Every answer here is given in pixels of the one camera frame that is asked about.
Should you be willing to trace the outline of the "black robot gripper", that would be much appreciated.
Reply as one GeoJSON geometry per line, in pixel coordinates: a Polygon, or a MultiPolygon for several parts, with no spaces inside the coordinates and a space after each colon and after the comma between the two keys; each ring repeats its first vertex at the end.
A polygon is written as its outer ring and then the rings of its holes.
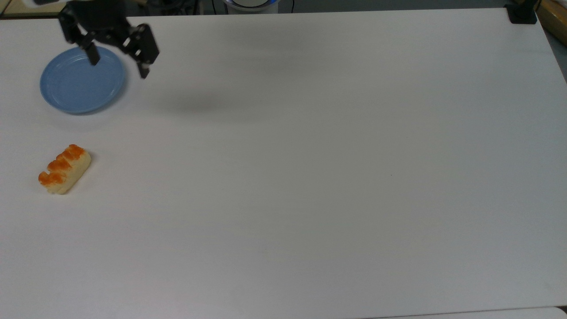
{"type": "Polygon", "coordinates": [[[136,62],[142,79],[147,78],[150,66],[160,54],[150,25],[132,28],[127,21],[123,0],[69,1],[59,12],[59,25],[65,40],[76,44],[93,66],[100,61],[94,39],[100,43],[121,44],[122,52],[136,62]]]}

